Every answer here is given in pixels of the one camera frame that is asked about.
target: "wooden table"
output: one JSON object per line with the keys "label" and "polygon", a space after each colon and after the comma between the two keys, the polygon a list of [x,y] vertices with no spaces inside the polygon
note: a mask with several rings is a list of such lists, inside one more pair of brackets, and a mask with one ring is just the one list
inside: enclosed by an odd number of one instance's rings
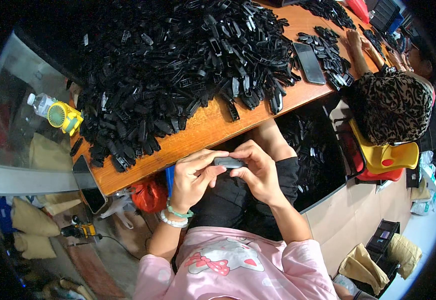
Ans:
{"label": "wooden table", "polygon": [[[314,27],[331,27],[338,34],[346,36],[346,33],[331,21],[326,21],[322,18],[313,16],[309,11],[301,8],[300,6],[286,6],[283,8],[272,8],[278,18],[286,18],[290,23],[289,27],[285,27],[284,35],[292,40],[297,39],[297,33],[305,32],[315,35]],[[363,24],[358,17],[352,12],[348,11],[348,15],[352,17],[353,21],[358,27],[361,24],[364,28],[369,28],[369,25]],[[339,42],[340,56],[349,60],[349,55],[344,45]],[[369,65],[371,71],[376,72],[377,67],[371,61],[371,58],[365,56],[366,63]],[[283,98],[283,110],[278,114],[281,115],[287,111],[293,110],[307,102],[320,98],[333,90],[328,85],[314,85],[305,81],[298,82],[294,87],[286,89],[287,96]],[[254,110],[247,109],[241,100],[238,100],[237,109],[240,114],[240,120],[236,122],[231,121],[229,111],[224,100],[215,99],[209,102],[208,107],[200,107],[195,113],[194,117],[188,120],[186,130],[182,130],[177,134],[167,136],[163,139],[157,138],[161,145],[161,150],[155,152],[152,156],[145,156],[136,161],[136,165],[124,173],[115,171],[111,164],[110,157],[105,159],[103,168],[91,167],[91,172],[95,177],[98,186],[105,195],[112,195],[114,192],[130,186],[132,183],[141,180],[156,171],[163,170],[164,168],[173,165],[178,159],[181,159],[190,153],[196,152],[203,148],[212,147],[223,141],[226,141],[233,136],[239,135],[259,123],[273,118],[276,116],[271,115],[269,103],[264,101]],[[71,138],[71,145],[78,139],[76,134]],[[77,155],[73,160],[79,158],[83,154],[89,161],[90,145],[83,141]]]}

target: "white beaded bracelet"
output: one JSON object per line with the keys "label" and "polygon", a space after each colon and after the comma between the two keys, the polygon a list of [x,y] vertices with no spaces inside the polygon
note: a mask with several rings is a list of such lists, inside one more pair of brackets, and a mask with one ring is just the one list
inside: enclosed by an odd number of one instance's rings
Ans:
{"label": "white beaded bracelet", "polygon": [[159,214],[159,216],[163,222],[165,222],[173,227],[177,227],[177,228],[185,228],[188,225],[188,218],[186,218],[185,220],[180,221],[180,222],[168,220],[168,218],[166,218],[166,216],[165,216],[165,211],[167,211],[167,210],[163,209]]}

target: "wristband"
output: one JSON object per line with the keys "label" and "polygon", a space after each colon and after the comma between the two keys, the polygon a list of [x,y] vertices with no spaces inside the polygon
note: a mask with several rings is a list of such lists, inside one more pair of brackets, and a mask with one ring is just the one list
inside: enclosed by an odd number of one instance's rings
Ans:
{"label": "wristband", "polygon": [[163,222],[176,228],[185,228],[188,225],[188,219],[184,219],[183,221],[180,222],[168,220],[168,218],[166,218],[165,216],[164,209],[160,212],[159,216]]}
{"label": "wristband", "polygon": [[188,210],[188,213],[177,213],[173,210],[173,207],[171,207],[170,201],[169,201],[169,197],[168,197],[168,201],[166,202],[166,208],[168,209],[168,212],[174,214],[177,217],[180,218],[190,218],[194,215],[194,213],[191,210]]}

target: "hand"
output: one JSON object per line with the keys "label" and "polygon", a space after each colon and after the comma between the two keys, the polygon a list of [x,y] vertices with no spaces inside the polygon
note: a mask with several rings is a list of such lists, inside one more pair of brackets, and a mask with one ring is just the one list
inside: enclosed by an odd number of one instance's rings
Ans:
{"label": "hand", "polygon": [[230,176],[245,180],[255,198],[269,206],[288,202],[278,184],[275,162],[255,141],[249,140],[241,144],[230,153],[230,157],[243,159],[248,164],[248,167],[232,170]]}
{"label": "hand", "polygon": [[391,62],[394,66],[400,66],[400,65],[402,65],[400,59],[397,57],[397,55],[395,54],[394,51],[388,52],[388,54],[389,54],[390,62]]}
{"label": "hand", "polygon": [[371,42],[367,38],[360,36],[360,40],[362,42],[362,49],[363,50],[370,51],[372,49],[373,45],[371,44]]}
{"label": "hand", "polygon": [[348,30],[346,32],[346,37],[348,39],[348,43],[354,50],[360,50],[362,47],[362,40],[360,38],[360,34],[356,30]]}
{"label": "hand", "polygon": [[226,171],[222,165],[210,165],[214,158],[228,156],[227,151],[202,149],[176,162],[171,206],[180,214],[188,212],[203,197],[206,187],[215,187],[216,177]]}

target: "black pants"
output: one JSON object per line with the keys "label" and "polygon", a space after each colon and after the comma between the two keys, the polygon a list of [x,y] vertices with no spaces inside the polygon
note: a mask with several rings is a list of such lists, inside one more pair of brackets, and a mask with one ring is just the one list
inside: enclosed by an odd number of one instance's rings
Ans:
{"label": "black pants", "polygon": [[[276,163],[281,191],[293,205],[297,197],[298,158]],[[270,207],[258,201],[248,185],[239,177],[230,177],[230,171],[218,176],[213,189],[208,188],[203,198],[191,208],[195,213],[189,228],[215,226],[251,232],[272,241],[281,241],[280,230]]]}

